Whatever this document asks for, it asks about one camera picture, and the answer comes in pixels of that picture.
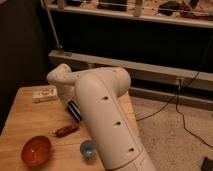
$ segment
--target screw hole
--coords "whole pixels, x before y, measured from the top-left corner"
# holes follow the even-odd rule
[[[118,122],[116,122],[116,123],[115,123],[115,125],[121,125],[121,122],[120,122],[120,121],[118,121]]]
[[[134,151],[134,148],[130,148],[130,149],[129,149],[129,152],[133,152],[133,151]]]
[[[107,96],[103,97],[102,100],[108,100],[109,98]]]

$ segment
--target black object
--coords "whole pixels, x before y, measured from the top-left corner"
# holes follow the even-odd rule
[[[213,171],[213,160],[210,160],[207,157],[205,157],[203,164],[201,166],[201,170],[202,171]]]
[[[68,101],[67,110],[77,122],[80,122],[82,120],[80,111],[78,110],[78,107],[73,100]]]
[[[159,6],[158,12],[167,16],[172,15],[174,10],[178,10],[180,8],[180,3],[176,1],[168,1]]]
[[[99,0],[97,8],[114,11],[126,11],[127,0]]]

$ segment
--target wooden table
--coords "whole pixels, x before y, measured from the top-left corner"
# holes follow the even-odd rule
[[[80,129],[63,138],[52,133],[73,122],[59,100],[33,103],[32,92],[49,86],[24,87],[18,90],[0,137],[1,171],[103,171],[97,155],[93,161],[85,161],[80,154],[80,144],[91,139],[84,123]],[[119,99],[133,128],[139,135],[135,115],[128,94]],[[33,136],[47,136],[53,145],[53,155],[44,165],[28,168],[21,160],[24,144]]]

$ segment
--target shelf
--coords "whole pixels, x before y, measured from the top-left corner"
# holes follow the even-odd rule
[[[164,4],[165,0],[145,0],[140,6],[140,2],[135,0],[128,0],[126,5],[120,5],[115,3],[100,3],[98,0],[83,1],[78,7],[65,5],[60,7],[57,3],[49,3],[48,7],[52,11],[60,11],[67,13],[80,13],[96,16],[114,17],[130,20],[141,20],[168,24],[177,24],[184,26],[193,26],[201,28],[213,28],[213,2],[209,0],[200,0],[196,8],[191,9],[190,12],[183,10],[165,10],[159,8],[161,4]],[[115,6],[125,6],[125,11],[100,9],[99,5],[114,5]],[[167,16],[162,14],[162,11],[171,11],[171,15]]]

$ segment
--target wall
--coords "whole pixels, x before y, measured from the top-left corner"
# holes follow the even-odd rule
[[[46,15],[38,11],[39,0],[8,0],[0,5],[1,122],[18,87],[46,83],[49,49],[39,18],[45,20]]]

